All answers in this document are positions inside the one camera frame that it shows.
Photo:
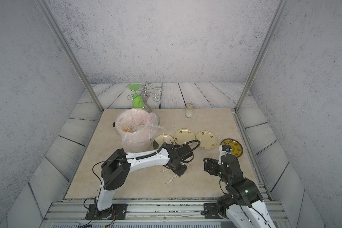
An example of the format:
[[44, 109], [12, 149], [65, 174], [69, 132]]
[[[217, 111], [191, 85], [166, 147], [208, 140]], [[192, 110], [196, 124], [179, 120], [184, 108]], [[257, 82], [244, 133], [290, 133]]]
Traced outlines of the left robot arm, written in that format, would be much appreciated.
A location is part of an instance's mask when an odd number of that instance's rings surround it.
[[141, 153], [126, 153], [123, 148], [116, 150], [107, 160], [99, 162], [101, 174], [100, 191], [96, 199], [96, 209], [106, 211], [112, 207], [116, 190], [125, 183], [127, 176], [140, 169], [164, 166], [177, 176], [187, 170], [187, 163], [194, 159], [194, 149], [188, 144], [173, 145], [163, 143], [158, 149]]

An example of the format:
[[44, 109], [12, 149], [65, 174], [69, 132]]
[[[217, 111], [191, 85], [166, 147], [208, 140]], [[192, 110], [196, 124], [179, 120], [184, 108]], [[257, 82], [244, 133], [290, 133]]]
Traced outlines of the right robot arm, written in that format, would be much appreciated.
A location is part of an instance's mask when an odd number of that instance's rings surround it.
[[219, 160], [204, 158], [204, 171], [218, 176], [227, 193], [216, 203], [205, 203], [201, 215], [206, 219], [229, 219], [236, 228], [274, 228], [263, 196], [256, 184], [243, 176], [238, 159], [231, 154]]

